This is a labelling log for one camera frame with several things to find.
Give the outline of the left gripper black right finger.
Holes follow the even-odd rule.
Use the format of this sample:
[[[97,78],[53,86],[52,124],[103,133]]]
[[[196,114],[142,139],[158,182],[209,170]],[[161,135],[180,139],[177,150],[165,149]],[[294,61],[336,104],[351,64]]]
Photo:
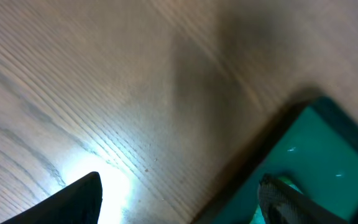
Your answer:
[[[269,174],[259,182],[258,200],[266,223],[347,224],[346,220]]]

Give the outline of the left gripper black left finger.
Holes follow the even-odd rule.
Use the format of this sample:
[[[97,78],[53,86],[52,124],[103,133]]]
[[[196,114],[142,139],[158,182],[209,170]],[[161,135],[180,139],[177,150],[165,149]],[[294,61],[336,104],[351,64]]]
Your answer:
[[[98,172],[90,172],[2,224],[97,224],[103,201]]]

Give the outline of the green sponge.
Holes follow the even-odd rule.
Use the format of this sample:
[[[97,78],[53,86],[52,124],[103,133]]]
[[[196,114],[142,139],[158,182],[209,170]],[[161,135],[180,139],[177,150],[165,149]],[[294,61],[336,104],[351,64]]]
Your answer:
[[[302,194],[302,191],[287,177],[279,177],[279,179],[284,182],[285,184],[289,185],[291,188],[295,189],[296,191]],[[255,213],[250,221],[250,224],[265,224],[263,212],[260,208],[260,204],[257,205],[255,209]]]

